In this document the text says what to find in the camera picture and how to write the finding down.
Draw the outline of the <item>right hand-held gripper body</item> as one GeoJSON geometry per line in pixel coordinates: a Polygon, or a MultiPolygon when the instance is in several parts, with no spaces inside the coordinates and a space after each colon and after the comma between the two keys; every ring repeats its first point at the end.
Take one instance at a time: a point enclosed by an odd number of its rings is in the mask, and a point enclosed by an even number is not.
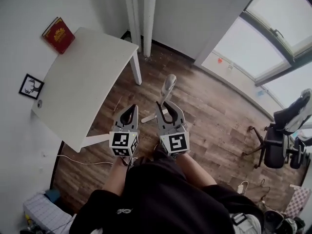
{"type": "Polygon", "coordinates": [[[189,138],[187,125],[180,125],[159,135],[165,154],[172,157],[187,153],[190,150],[189,138]]]}

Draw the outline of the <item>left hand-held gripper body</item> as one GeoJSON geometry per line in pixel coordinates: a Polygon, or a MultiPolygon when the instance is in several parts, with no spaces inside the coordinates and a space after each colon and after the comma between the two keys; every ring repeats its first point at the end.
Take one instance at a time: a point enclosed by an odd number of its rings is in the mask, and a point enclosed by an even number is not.
{"type": "Polygon", "coordinates": [[[139,130],[113,127],[109,132],[109,148],[116,157],[132,157],[138,146],[139,130]]]}

